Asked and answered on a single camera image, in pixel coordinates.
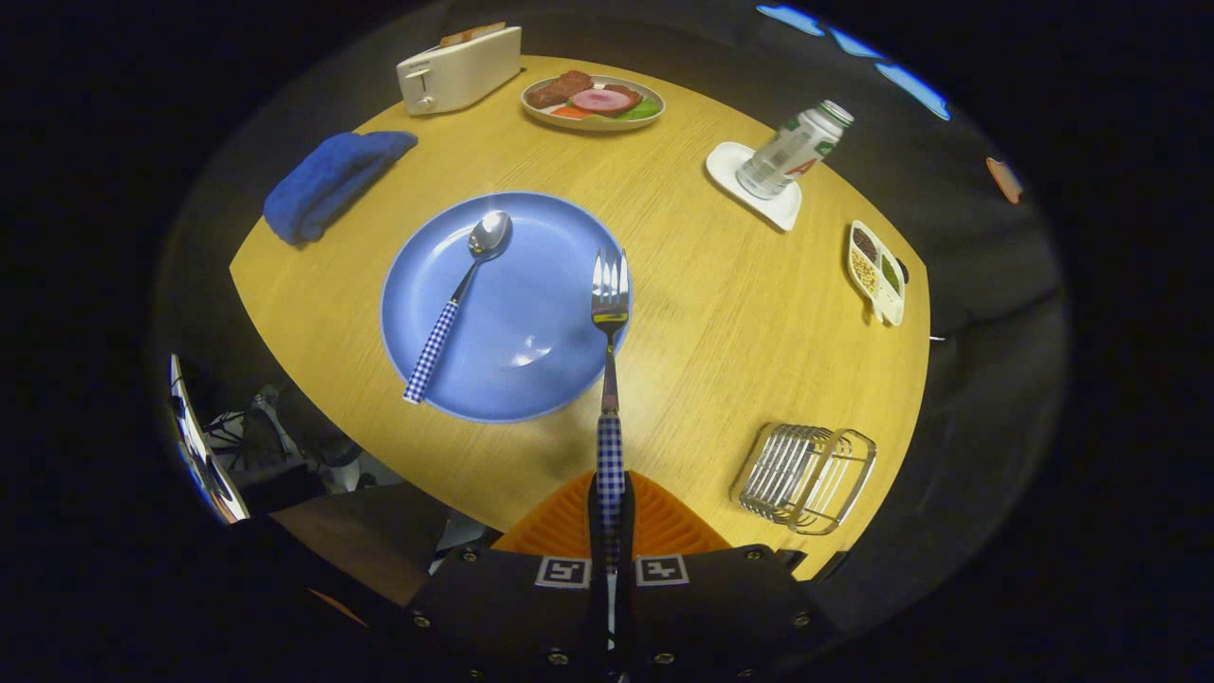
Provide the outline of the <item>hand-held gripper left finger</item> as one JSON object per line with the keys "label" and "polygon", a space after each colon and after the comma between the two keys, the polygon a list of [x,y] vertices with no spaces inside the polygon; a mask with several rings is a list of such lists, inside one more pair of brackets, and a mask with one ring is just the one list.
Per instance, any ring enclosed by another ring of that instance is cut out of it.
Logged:
{"label": "hand-held gripper left finger", "polygon": [[465,545],[408,613],[415,682],[605,682],[608,580],[595,477],[551,493],[495,545]]}

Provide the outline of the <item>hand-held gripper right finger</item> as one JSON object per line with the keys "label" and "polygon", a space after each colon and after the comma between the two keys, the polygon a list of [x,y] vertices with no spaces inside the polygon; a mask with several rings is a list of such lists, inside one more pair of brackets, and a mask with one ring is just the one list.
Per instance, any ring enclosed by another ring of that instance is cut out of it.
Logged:
{"label": "hand-held gripper right finger", "polygon": [[775,682],[836,624],[767,545],[732,547],[645,476],[626,477],[615,682]]}

